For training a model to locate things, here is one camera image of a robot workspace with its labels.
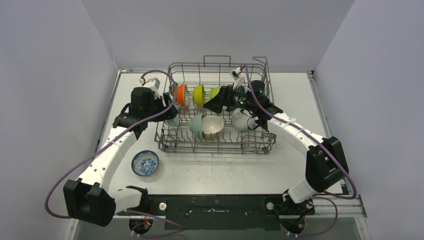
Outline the yellow green bowl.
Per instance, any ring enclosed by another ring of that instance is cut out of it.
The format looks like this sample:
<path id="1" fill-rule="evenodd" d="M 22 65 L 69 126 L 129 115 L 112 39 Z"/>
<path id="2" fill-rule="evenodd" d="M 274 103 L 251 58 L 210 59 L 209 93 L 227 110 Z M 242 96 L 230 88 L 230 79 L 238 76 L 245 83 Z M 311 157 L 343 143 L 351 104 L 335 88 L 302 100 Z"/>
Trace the yellow green bowl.
<path id="1" fill-rule="evenodd" d="M 200 84 L 196 86 L 192 91 L 193 103 L 198 107 L 203 107 L 206 102 L 206 92 L 204 85 Z"/>

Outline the pale green plate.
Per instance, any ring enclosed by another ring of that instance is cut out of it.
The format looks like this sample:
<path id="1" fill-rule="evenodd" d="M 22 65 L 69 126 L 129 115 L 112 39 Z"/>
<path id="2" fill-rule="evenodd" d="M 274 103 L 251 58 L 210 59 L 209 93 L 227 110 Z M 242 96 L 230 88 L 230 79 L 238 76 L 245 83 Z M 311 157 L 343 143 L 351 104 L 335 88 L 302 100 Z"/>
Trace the pale green plate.
<path id="1" fill-rule="evenodd" d="M 204 140 L 203 131 L 202 131 L 202 119 L 206 115 L 201 112 L 194 116 L 194 118 L 189 123 L 189 130 L 200 140 Z"/>

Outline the blue white patterned bowl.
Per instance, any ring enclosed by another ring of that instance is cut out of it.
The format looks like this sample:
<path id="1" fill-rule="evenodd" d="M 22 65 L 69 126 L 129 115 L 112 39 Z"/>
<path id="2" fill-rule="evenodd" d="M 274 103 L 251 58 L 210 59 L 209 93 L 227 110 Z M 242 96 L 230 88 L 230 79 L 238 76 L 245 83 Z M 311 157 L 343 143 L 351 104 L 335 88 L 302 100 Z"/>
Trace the blue white patterned bowl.
<path id="1" fill-rule="evenodd" d="M 131 169 L 137 176 L 147 177 L 157 171 L 159 164 L 159 156 L 154 151 L 143 150 L 133 157 Z"/>

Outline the white bowl with blue outside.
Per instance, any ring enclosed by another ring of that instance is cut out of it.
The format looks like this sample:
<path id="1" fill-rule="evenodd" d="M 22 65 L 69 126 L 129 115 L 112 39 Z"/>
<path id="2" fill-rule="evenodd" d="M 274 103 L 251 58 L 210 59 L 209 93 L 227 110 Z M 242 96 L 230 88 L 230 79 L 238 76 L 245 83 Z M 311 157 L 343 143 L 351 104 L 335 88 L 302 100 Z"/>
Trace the white bowl with blue outside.
<path id="1" fill-rule="evenodd" d="M 236 108 L 232 112 L 230 119 L 233 127 L 240 132 L 254 130 L 258 127 L 256 118 L 249 111 L 241 108 Z"/>

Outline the beige bowl with black outside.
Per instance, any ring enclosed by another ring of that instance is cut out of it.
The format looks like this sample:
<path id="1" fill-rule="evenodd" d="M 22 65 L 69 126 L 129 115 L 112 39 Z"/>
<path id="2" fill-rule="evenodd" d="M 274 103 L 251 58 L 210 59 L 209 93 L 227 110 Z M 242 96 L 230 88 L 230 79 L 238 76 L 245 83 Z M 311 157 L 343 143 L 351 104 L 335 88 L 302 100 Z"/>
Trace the beige bowl with black outside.
<path id="1" fill-rule="evenodd" d="M 202 136 L 206 140 L 215 140 L 224 128 L 224 121 L 215 115 L 207 115 L 201 120 Z"/>

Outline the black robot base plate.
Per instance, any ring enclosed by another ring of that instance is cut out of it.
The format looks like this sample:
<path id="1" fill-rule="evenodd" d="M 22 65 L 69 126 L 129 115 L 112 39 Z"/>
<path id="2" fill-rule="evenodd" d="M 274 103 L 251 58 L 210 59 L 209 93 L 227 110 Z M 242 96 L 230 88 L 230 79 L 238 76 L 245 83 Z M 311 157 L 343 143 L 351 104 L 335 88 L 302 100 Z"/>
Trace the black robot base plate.
<path id="1" fill-rule="evenodd" d="M 150 194 L 132 211 L 164 217 L 166 230 L 279 231 L 315 214 L 311 199 L 293 205 L 280 194 Z"/>

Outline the pale celadon bowl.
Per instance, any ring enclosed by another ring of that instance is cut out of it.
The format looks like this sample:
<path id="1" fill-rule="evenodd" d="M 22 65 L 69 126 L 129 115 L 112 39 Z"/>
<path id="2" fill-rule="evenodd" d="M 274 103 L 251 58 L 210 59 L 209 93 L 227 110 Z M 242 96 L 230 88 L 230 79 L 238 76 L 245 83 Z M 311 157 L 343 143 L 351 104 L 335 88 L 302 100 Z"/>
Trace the pale celadon bowl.
<path id="1" fill-rule="evenodd" d="M 174 118 L 165 120 L 164 123 L 171 127 L 178 127 L 180 125 L 180 115 L 177 114 Z"/>

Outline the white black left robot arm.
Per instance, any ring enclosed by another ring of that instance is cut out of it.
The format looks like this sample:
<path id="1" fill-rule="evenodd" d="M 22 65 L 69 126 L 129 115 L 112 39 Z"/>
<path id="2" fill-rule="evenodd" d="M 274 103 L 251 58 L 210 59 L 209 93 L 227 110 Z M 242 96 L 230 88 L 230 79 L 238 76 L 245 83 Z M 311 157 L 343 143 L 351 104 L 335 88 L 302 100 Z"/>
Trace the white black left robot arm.
<path id="1" fill-rule="evenodd" d="M 178 114 L 175 99 L 154 87 L 135 87 L 114 119 L 107 140 L 92 162 L 75 180 L 63 186 L 67 214 L 72 219 L 101 227 L 117 213 L 131 210 L 144 215 L 149 210 L 148 190 L 132 185 L 110 191 L 112 178 L 127 151 L 140 138 L 149 122 L 172 120 Z"/>

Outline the white bowl orange outside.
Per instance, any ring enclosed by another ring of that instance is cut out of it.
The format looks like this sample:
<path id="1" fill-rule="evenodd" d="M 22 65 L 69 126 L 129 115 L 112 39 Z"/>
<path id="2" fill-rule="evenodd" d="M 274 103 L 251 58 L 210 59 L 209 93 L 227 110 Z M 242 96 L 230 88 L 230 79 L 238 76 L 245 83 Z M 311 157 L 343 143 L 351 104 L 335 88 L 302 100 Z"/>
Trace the white bowl orange outside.
<path id="1" fill-rule="evenodd" d="M 183 109 L 187 109 L 189 105 L 189 91 L 186 84 L 180 84 L 174 93 L 176 103 Z"/>

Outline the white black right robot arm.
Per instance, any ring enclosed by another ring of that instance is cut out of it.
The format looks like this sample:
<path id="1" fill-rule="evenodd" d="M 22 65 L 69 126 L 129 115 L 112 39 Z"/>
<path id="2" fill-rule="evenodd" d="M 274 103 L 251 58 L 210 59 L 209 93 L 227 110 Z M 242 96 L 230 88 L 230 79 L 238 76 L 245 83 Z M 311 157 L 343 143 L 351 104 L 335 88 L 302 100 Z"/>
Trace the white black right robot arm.
<path id="1" fill-rule="evenodd" d="M 245 93 L 230 85 L 222 86 L 218 94 L 203 106 L 217 114 L 224 108 L 228 111 L 245 110 L 259 127 L 281 137 L 305 156 L 305 177 L 282 194 L 284 211 L 294 215 L 302 209 L 304 201 L 346 178 L 349 168 L 338 138 L 326 138 L 296 123 L 271 102 L 265 94 L 265 87 L 260 80 L 251 81 Z"/>

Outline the lime green bowl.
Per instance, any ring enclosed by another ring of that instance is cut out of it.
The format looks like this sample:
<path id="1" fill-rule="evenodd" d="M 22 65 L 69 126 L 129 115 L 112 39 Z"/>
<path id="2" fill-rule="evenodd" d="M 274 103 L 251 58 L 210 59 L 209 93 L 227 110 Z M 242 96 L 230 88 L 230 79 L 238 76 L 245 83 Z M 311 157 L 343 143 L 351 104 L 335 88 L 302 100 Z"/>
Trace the lime green bowl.
<path id="1" fill-rule="evenodd" d="M 209 92 L 209 99 L 212 100 L 220 92 L 220 87 L 212 88 Z"/>

